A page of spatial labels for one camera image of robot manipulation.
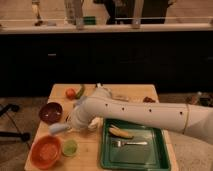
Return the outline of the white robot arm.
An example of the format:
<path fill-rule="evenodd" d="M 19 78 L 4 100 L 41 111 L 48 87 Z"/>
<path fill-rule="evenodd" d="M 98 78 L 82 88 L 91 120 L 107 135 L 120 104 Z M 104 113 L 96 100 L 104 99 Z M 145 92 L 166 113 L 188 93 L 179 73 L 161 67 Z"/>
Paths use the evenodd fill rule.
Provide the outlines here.
<path fill-rule="evenodd" d="M 165 129 L 213 144 L 213 107 L 178 103 L 133 103 L 114 100 L 105 88 L 96 88 L 70 112 L 68 123 L 81 130 L 95 117 L 124 120 Z"/>

